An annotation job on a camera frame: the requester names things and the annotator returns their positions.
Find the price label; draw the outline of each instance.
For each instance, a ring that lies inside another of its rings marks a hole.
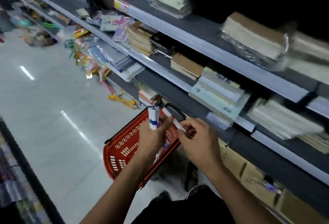
[[[114,7],[122,12],[128,13],[129,4],[122,0],[114,0]]]

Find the basket handle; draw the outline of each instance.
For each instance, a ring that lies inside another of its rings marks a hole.
[[[164,108],[167,108],[167,106],[169,106],[170,108],[173,108],[183,118],[182,121],[186,120],[186,115],[179,108],[177,108],[175,105],[173,105],[171,103],[166,103]]]

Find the shopping basket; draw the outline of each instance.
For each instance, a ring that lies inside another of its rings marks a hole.
[[[174,108],[175,111],[183,117],[183,119],[186,119],[186,116],[175,106],[166,104],[166,107],[167,106]],[[105,142],[103,149],[103,160],[105,169],[112,180],[117,178],[122,169],[128,164],[130,159],[135,154],[138,146],[139,126],[146,120],[148,120],[147,108],[145,108],[140,114],[138,114],[137,117],[122,128],[115,136]],[[169,142],[169,145],[166,145],[165,148],[161,148],[161,155],[147,170],[144,180],[138,187],[139,189],[145,186],[147,181],[162,164],[164,159],[166,159],[166,157],[179,146],[180,143],[177,138],[176,128],[173,124],[166,131],[166,141]]]

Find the floor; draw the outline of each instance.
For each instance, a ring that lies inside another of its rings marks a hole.
[[[64,221],[78,224],[112,183],[104,141],[139,111],[109,101],[105,87],[86,79],[62,44],[30,47],[19,35],[6,33],[0,45],[0,114]],[[148,182],[125,223],[165,189],[182,199],[180,184],[170,175]]]

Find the forearm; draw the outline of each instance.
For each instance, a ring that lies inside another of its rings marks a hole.
[[[146,169],[135,155],[80,224],[123,223]]]
[[[277,223],[275,217],[224,165],[216,165],[206,176],[223,198],[236,224]]]

